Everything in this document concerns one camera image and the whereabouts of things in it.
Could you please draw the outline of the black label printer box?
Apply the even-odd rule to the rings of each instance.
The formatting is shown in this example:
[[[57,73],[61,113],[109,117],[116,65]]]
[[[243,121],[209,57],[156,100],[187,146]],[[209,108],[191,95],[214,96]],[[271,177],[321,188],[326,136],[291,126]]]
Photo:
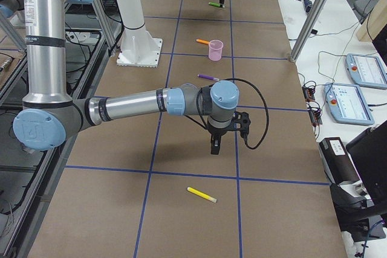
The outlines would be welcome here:
[[[337,185],[350,185],[360,181],[353,163],[339,137],[324,138],[319,152],[329,180]]]

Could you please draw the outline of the far teach pendant tablet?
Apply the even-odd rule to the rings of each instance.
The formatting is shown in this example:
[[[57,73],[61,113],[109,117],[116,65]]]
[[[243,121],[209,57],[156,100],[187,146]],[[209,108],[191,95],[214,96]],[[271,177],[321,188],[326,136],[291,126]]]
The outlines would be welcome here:
[[[355,84],[386,89],[386,72],[377,56],[348,54],[345,61],[349,75]]]

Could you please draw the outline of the orange marker pen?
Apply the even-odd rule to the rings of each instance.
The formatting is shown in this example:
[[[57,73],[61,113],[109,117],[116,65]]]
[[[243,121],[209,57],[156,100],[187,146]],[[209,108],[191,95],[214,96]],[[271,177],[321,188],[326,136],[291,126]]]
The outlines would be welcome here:
[[[196,42],[201,43],[201,44],[206,44],[206,45],[209,44],[208,40],[202,40],[202,39],[196,39]]]

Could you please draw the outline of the aluminium frame post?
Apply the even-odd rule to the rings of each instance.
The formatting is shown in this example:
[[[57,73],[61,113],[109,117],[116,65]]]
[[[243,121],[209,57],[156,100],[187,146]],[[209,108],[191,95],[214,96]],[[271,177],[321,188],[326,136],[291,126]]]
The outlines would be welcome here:
[[[299,36],[296,39],[296,42],[291,50],[289,61],[295,63],[308,40],[311,30],[313,29],[325,3],[327,0],[315,0],[313,2],[312,8],[301,28]]]

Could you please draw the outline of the purple marker pen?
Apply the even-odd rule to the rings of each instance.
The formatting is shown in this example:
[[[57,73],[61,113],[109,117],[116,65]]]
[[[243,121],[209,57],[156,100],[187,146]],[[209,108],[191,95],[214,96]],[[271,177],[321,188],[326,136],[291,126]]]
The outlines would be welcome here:
[[[219,82],[220,81],[220,79],[217,78],[217,77],[207,76],[205,74],[198,74],[197,77],[201,78],[201,79],[211,80],[211,81],[214,81],[214,82]]]

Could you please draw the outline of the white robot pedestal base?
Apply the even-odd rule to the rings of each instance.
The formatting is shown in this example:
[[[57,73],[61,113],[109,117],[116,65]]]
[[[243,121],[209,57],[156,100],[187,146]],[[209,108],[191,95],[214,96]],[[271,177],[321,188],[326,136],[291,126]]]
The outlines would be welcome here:
[[[163,40],[146,29],[141,0],[117,0],[117,4],[124,26],[117,64],[157,67]]]

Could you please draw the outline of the yellow marker pen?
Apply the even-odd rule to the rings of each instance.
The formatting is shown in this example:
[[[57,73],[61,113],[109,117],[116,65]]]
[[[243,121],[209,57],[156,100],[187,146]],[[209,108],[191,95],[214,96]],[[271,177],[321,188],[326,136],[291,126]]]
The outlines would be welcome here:
[[[192,194],[194,194],[194,195],[197,195],[197,196],[199,196],[199,197],[201,197],[201,198],[203,198],[203,199],[205,199],[207,201],[210,201],[212,203],[217,203],[217,198],[214,198],[214,197],[212,197],[212,196],[210,196],[210,195],[208,195],[206,193],[203,193],[203,192],[201,192],[201,191],[199,191],[197,189],[194,189],[192,187],[187,187],[187,191],[192,193]]]

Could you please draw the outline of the green marker pen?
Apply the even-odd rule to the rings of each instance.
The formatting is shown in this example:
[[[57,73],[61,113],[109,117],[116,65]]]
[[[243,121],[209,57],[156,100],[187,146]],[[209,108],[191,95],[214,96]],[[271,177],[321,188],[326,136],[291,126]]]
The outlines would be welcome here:
[[[209,6],[217,7],[217,8],[225,8],[226,6],[224,4],[216,3],[216,2],[208,2]]]

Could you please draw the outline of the teach pendant tablet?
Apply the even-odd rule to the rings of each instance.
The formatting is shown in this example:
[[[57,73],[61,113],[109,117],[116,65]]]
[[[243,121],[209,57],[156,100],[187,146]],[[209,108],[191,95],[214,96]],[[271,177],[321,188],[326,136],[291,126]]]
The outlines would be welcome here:
[[[355,84],[386,89],[386,72],[377,56],[348,54],[345,61],[349,75]]]
[[[373,116],[360,86],[326,83],[324,94],[329,111],[336,122],[362,126],[374,124]]]

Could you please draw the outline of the near teach pendant tablet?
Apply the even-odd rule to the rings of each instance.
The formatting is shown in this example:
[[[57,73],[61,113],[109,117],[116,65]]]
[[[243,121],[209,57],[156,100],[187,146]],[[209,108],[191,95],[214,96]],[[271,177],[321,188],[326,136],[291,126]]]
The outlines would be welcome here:
[[[324,94],[329,111],[336,122],[362,126],[374,124],[373,116],[360,86],[326,83]]]

